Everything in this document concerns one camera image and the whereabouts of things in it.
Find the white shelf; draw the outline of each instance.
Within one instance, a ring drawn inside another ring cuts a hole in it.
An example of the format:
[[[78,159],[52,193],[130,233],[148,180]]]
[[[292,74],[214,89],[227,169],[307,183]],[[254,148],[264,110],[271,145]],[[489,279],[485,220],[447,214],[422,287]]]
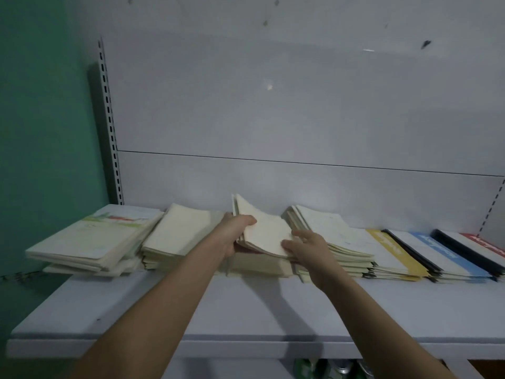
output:
[[[80,356],[160,277],[139,272],[114,280],[70,278],[13,330],[9,356]],[[505,355],[501,283],[357,281],[435,356]],[[337,312],[313,285],[304,285],[297,277],[216,276],[176,356],[357,358],[360,354]]]

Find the right hand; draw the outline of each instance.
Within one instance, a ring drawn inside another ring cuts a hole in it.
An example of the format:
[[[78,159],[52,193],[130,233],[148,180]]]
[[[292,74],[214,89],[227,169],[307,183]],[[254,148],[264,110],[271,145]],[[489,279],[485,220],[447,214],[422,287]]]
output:
[[[324,291],[325,278],[340,265],[321,235],[308,230],[293,230],[291,233],[302,242],[283,240],[281,246],[296,257],[309,271],[312,282]]]

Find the yellow book spine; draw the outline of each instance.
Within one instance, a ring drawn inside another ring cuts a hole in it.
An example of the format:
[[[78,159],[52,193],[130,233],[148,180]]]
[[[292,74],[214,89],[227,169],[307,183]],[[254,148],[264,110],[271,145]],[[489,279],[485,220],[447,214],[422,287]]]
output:
[[[405,266],[411,275],[430,276],[426,268],[412,258],[398,243],[388,234],[380,230],[367,229],[367,232],[379,242],[383,248],[388,250],[395,258]]]

